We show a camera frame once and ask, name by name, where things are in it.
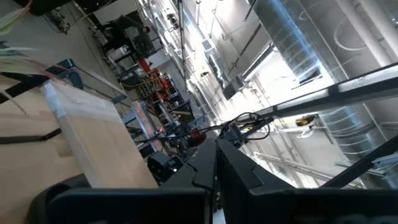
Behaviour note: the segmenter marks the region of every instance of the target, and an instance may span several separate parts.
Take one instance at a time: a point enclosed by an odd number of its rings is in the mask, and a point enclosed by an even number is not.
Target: steel beam
[[[355,162],[352,166],[338,174],[336,177],[323,184],[321,188],[342,188],[357,179],[365,172],[367,172],[370,168],[372,168],[374,165],[373,161],[375,159],[383,156],[388,156],[389,154],[392,154],[397,150],[398,136],[395,136],[394,138],[388,140],[388,142],[373,150],[373,152],[369,153],[364,158],[360,159],[358,162]]]
[[[256,113],[265,118],[277,119],[397,96],[398,63],[393,63]],[[242,116],[237,119],[237,122],[254,121],[256,117],[253,115]]]

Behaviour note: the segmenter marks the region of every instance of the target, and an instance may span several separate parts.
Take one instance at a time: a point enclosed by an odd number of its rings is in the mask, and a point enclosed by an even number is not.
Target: silver air duct
[[[249,0],[274,45],[301,83],[319,75],[335,82],[347,79],[345,71],[311,19],[299,20],[305,11],[298,0]],[[363,158],[386,139],[364,105],[319,112],[336,143],[351,162]],[[397,188],[397,178],[382,180],[361,176],[367,188]]]

